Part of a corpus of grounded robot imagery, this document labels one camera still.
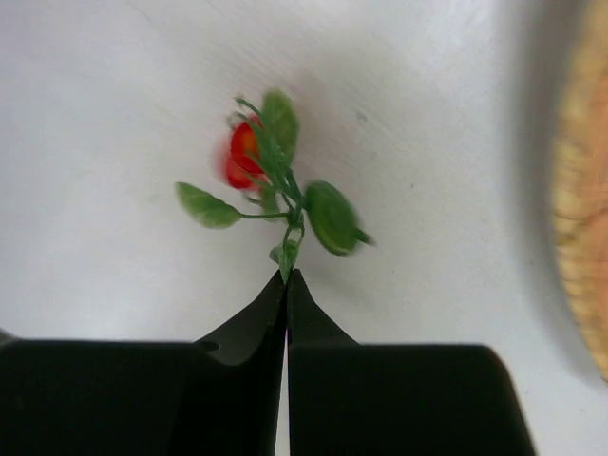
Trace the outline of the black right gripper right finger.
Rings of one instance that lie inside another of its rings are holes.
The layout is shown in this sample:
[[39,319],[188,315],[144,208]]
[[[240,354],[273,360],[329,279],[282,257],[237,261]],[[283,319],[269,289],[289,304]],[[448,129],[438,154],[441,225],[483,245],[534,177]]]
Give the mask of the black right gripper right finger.
[[286,290],[294,455],[532,455],[510,375],[489,347],[360,344]]

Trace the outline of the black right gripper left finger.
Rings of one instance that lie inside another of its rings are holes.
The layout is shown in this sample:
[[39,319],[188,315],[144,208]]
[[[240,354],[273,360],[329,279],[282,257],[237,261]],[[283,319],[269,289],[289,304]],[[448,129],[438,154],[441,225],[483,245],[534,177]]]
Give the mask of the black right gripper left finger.
[[271,455],[286,330],[274,275],[188,342],[5,339],[5,455]]

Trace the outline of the fake cherry bunch with leaves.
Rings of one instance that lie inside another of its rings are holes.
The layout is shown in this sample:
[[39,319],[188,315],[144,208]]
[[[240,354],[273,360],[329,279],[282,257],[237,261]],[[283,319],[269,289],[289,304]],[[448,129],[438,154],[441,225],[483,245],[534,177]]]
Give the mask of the fake cherry bunch with leaves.
[[222,176],[259,211],[247,214],[193,184],[178,182],[175,191],[182,210],[208,229],[226,229],[242,220],[283,221],[285,233],[269,257],[284,281],[295,268],[308,229],[337,257],[348,257],[361,245],[373,245],[342,192],[324,180],[297,183],[293,162],[300,122],[291,98],[270,88],[260,106],[241,96],[235,101],[239,109],[228,119],[230,135],[221,161]]

